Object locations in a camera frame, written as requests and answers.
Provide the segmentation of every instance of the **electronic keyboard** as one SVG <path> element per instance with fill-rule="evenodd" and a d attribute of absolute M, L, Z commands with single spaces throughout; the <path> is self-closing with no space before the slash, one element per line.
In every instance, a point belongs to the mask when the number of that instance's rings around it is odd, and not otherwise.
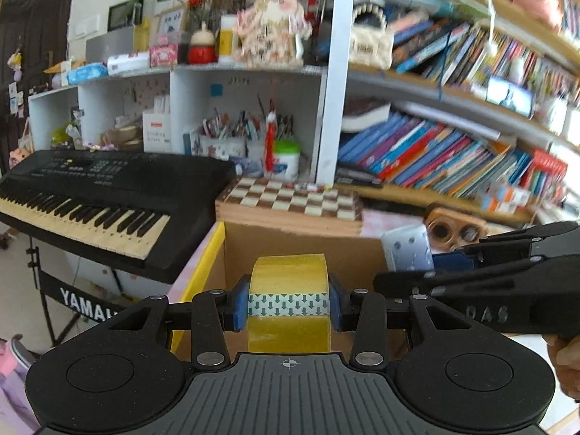
<path fill-rule="evenodd" d="M 173 283 L 235 177 L 213 158 L 38 151 L 0 181 L 0 221 L 55 247 Z"/>

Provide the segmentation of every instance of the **sticker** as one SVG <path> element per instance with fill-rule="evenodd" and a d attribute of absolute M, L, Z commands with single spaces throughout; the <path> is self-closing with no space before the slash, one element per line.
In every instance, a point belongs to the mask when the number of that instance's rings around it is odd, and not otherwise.
<path fill-rule="evenodd" d="M 212 98 L 223 96 L 223 85 L 221 83 L 212 83 L 210 86 L 210 96 Z"/>
<path fill-rule="evenodd" d="M 11 83 L 8 85 L 8 93 L 10 98 L 16 98 L 18 96 L 18 88 L 16 87 L 16 82 Z"/>
<path fill-rule="evenodd" d="M 328 293 L 250 294 L 248 315 L 329 315 Z"/>

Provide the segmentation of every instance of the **crosshair marking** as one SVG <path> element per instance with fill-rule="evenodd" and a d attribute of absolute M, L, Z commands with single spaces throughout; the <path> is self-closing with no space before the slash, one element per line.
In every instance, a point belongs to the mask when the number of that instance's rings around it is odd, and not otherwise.
<path fill-rule="evenodd" d="M 299 365 L 300 363 L 293 359 L 287 359 L 280 364 L 286 366 L 286 368 L 294 368 L 294 366 Z"/>

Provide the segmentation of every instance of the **tape label with green arrows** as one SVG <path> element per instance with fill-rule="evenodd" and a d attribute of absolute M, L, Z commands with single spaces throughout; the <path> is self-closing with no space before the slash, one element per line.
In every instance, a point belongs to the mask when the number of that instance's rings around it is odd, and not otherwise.
<path fill-rule="evenodd" d="M 248 315 L 330 315 L 328 293 L 249 295 Z"/>

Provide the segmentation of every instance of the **wooden door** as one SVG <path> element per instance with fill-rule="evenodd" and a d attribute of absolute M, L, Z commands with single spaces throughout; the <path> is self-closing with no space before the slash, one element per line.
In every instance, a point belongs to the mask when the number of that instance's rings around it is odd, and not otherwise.
<path fill-rule="evenodd" d="M 71 0 L 2 0 L 0 8 L 0 165 L 7 171 L 9 153 L 18 147 L 28 116 L 26 101 L 31 87 L 50 82 L 43 73 L 65 59 Z M 8 59 L 21 45 L 24 118 L 10 113 L 8 85 L 14 73 Z"/>

